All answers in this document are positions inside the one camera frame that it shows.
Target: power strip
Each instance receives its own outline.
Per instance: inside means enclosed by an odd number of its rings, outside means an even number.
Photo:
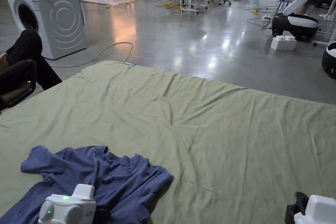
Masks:
[[[262,18],[262,24],[263,25],[267,25],[267,23],[271,20],[271,16],[270,15],[264,15]]]

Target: black pants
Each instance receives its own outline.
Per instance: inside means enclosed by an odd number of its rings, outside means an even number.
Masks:
[[[11,66],[23,59],[32,59],[36,63],[36,80],[46,90],[62,80],[41,56],[42,40],[35,31],[24,30],[15,44],[7,51],[7,62]],[[25,80],[25,73],[17,75],[11,83],[0,83],[0,93],[4,94],[14,90]]]

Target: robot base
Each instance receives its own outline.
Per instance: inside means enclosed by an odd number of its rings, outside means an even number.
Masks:
[[[283,16],[279,14],[272,19],[272,35],[282,35],[283,31],[289,31],[298,41],[309,41],[319,28],[315,18],[306,15],[291,14]]]
[[[336,79],[336,42],[326,47],[322,56],[322,68],[330,78]]]

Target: wrinkled sheet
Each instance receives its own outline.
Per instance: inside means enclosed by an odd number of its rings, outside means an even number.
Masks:
[[[0,116],[0,215],[33,146],[107,145],[175,177],[153,223],[283,223],[296,191],[336,197],[335,136],[333,105],[104,61]]]

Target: box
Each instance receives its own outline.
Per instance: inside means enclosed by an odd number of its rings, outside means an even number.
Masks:
[[[274,50],[294,50],[296,39],[293,36],[277,36],[273,38],[271,48]]]

